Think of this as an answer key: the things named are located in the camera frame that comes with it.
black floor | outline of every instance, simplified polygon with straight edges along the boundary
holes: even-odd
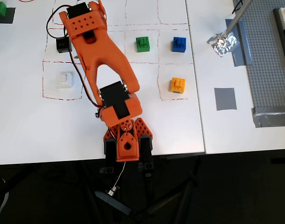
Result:
[[[191,189],[190,224],[285,224],[285,164],[271,163],[278,157],[285,157],[285,150],[173,160],[156,156],[153,199],[187,180],[199,158],[199,186]],[[100,189],[110,179],[99,173],[104,160],[82,162],[84,177],[76,173],[78,164],[71,161],[36,165],[35,171],[10,191],[0,224],[91,223],[92,212],[81,187],[83,179]],[[26,166],[29,165],[0,166],[0,177],[8,181]],[[135,210],[142,211],[151,200],[136,163],[126,163],[119,186],[122,203]],[[179,205],[180,198],[175,199],[153,216],[143,215],[141,223],[172,223]],[[99,199],[97,206],[104,223],[113,223],[111,207]],[[139,222],[123,215],[122,223]]]

yellow lego brick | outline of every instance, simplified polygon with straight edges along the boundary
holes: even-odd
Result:
[[[184,93],[186,80],[184,78],[173,77],[171,80],[171,92]]]

orange robotic arm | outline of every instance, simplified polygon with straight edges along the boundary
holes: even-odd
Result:
[[[152,170],[152,133],[138,118],[142,109],[135,94],[139,84],[126,56],[107,34],[105,10],[101,0],[67,8],[60,18],[78,53],[83,70],[97,104],[102,106],[100,118],[109,127],[104,136],[104,148],[117,161],[137,161],[145,170]],[[106,64],[119,74],[122,82],[102,89],[97,87],[97,69]]]
[[[99,105],[100,118],[108,127],[136,117],[142,113],[135,94],[139,90],[137,78],[126,56],[107,34],[105,10],[101,3],[90,2],[90,9],[76,5],[61,12],[60,18],[78,53],[93,95]],[[113,69],[123,83],[115,83],[98,89],[97,69],[106,64]]]

aluminum foil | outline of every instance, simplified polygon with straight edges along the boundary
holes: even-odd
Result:
[[[214,41],[212,47],[220,57],[223,57],[228,52],[232,52],[239,45],[239,41],[232,32],[228,36],[225,36],[223,33],[215,34],[207,43],[211,41]]]

blue lego brick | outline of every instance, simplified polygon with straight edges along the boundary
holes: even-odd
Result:
[[[174,42],[172,45],[172,51],[184,53],[186,51],[186,38],[174,37]]]

